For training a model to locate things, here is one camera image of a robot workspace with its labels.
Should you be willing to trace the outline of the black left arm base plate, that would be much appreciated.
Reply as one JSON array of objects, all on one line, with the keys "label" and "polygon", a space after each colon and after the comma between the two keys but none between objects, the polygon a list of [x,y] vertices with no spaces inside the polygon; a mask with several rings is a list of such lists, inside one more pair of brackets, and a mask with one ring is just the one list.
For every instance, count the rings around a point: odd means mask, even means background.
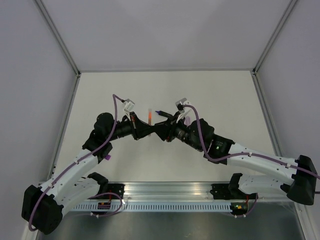
[{"label": "black left arm base plate", "polygon": [[[120,196],[121,199],[123,199],[123,196],[125,193],[125,185],[122,183],[108,183],[102,186],[98,193],[99,194],[114,193]],[[112,194],[104,194],[102,196],[99,196],[98,198],[103,200],[108,200],[108,201],[118,200],[118,198]]]}]

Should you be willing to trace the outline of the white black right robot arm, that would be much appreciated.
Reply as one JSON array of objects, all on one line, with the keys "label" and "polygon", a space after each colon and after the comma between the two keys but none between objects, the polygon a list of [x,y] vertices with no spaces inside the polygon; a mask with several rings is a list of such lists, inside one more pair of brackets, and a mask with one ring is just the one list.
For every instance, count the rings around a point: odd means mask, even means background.
[{"label": "white black right robot arm", "polygon": [[244,147],[231,139],[214,133],[214,128],[197,117],[185,124],[182,113],[171,115],[158,110],[166,122],[155,124],[167,142],[178,139],[202,152],[204,158],[214,164],[238,166],[259,172],[259,175],[234,173],[229,181],[228,194],[235,199],[258,193],[286,195],[293,202],[311,206],[314,204],[316,184],[320,178],[312,160],[305,155],[298,158],[267,155]]}]

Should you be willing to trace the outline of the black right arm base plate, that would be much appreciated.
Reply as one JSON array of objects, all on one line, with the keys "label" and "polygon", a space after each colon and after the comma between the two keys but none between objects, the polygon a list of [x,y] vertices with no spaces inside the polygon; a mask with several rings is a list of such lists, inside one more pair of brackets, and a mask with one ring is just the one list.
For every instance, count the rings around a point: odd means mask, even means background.
[{"label": "black right arm base plate", "polygon": [[214,200],[234,200],[234,196],[229,190],[228,183],[213,183],[211,185],[210,194]]}]

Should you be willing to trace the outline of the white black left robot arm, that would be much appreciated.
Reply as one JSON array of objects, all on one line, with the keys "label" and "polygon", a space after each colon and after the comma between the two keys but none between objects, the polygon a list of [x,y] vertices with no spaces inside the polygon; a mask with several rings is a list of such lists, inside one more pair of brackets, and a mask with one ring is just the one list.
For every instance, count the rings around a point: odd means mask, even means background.
[{"label": "white black left robot arm", "polygon": [[28,222],[28,229],[48,235],[77,204],[94,196],[104,199],[109,193],[107,178],[93,172],[82,183],[78,180],[109,157],[112,141],[126,136],[139,140],[158,130],[158,126],[141,121],[133,111],[121,121],[110,113],[98,115],[73,161],[41,185],[30,185],[24,191],[21,216]]}]

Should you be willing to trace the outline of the orange transparent pen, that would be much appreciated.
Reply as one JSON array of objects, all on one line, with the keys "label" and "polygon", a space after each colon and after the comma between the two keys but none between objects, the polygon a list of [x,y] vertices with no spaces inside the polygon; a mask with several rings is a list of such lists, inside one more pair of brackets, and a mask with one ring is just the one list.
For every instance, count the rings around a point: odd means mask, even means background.
[{"label": "orange transparent pen", "polygon": [[152,113],[153,113],[152,109],[149,108],[149,109],[148,109],[148,125],[149,125],[150,127],[152,126]]}]

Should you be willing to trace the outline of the black purple highlighter pen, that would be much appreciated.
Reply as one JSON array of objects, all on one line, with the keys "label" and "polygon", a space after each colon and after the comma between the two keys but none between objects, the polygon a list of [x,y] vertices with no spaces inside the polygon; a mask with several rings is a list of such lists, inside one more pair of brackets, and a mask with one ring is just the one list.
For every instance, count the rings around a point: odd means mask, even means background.
[{"label": "black purple highlighter pen", "polygon": [[171,119],[173,117],[173,115],[171,115],[170,113],[164,112],[162,110],[156,110],[155,111],[159,116],[164,117],[164,118],[168,118]]}]

